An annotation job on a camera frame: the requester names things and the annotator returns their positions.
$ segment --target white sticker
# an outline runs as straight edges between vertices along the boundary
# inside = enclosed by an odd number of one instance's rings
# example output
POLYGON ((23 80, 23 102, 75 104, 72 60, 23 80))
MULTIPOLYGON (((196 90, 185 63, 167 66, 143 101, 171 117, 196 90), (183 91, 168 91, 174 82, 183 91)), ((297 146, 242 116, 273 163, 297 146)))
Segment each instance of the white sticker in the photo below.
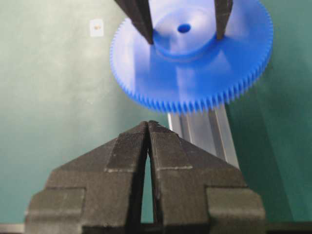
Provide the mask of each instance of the white sticker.
POLYGON ((104 25, 102 19, 90 20, 90 36, 102 37, 104 36, 104 25))

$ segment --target plastic gear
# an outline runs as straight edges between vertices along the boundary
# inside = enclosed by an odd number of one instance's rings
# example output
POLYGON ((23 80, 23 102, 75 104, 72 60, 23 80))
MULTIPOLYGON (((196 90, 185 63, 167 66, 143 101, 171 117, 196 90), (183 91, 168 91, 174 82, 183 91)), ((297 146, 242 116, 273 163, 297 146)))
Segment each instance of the plastic gear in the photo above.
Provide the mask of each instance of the plastic gear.
POLYGON ((112 42, 113 74, 128 96, 161 112, 204 111, 229 103, 264 72, 273 24, 258 0, 235 0, 216 39, 213 0, 152 0, 154 45, 126 19, 112 42))

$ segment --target green background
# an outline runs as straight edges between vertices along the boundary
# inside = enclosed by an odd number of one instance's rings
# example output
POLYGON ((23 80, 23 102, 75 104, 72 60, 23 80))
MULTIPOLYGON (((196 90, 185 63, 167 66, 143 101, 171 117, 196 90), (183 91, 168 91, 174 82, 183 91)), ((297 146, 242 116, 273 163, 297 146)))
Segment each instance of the green background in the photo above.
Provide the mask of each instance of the green background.
MULTIPOLYGON (((271 221, 312 220, 311 0, 264 0, 275 28, 260 82, 228 107, 240 166, 271 221)), ((50 171, 142 120, 108 62, 112 0, 0 1, 0 222, 22 222, 50 171), (103 19, 104 37, 89 21, 103 19)), ((150 178, 142 221, 151 222, 150 178)))

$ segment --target gear center hole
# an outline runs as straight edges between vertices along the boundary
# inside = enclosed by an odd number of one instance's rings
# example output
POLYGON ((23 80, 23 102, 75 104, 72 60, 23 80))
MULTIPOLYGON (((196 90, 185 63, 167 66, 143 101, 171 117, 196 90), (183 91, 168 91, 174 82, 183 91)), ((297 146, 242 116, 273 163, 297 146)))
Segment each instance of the gear center hole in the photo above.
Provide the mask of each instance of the gear center hole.
POLYGON ((184 23, 184 24, 181 24, 177 30, 180 32, 180 33, 187 33, 189 32, 191 29, 191 25, 189 23, 184 23))

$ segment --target gear teeth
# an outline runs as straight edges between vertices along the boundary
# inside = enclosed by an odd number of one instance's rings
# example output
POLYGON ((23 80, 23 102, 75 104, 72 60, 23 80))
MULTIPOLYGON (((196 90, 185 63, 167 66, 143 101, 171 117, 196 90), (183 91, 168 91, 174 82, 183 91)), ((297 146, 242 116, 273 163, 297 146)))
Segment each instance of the gear teeth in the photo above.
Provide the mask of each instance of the gear teeth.
POLYGON ((112 72, 113 72, 115 79, 117 80, 122 90, 132 100, 154 111, 156 110, 159 112, 187 114, 191 112, 204 112, 204 111, 213 110, 214 108, 218 107, 220 104, 230 103, 231 101, 235 100, 236 98, 239 98, 241 95, 247 92, 252 87, 252 85, 255 82, 257 82, 257 80, 260 78, 262 73, 267 68, 268 63, 271 58, 273 35, 274 35, 272 19, 271 19, 270 14, 266 10, 265 6, 260 1, 258 1, 258 4, 260 4, 261 7, 264 9, 266 17, 268 18, 269 24, 270 24, 269 25, 270 33, 268 35, 268 42, 267 42, 268 48, 265 51, 265 55, 263 59, 259 62, 259 64, 257 64, 253 68, 253 70, 250 71, 249 74, 247 74, 239 82, 229 85, 229 87, 223 90, 222 92, 207 96, 205 98, 201 98, 199 100, 193 100, 187 104, 187 103, 180 103, 180 102, 166 102, 163 100, 153 100, 152 98, 148 98, 142 94, 138 94, 138 93, 135 93, 134 91, 131 91, 128 87, 126 87, 122 83, 121 79, 118 77, 117 71, 114 65, 114 60, 113 60, 113 48, 114 48, 116 38, 121 28, 124 26, 124 24, 128 23, 129 19, 126 19, 117 29, 114 35, 112 44, 111 44, 111 48, 110 48, 110 64, 111 64, 112 72))

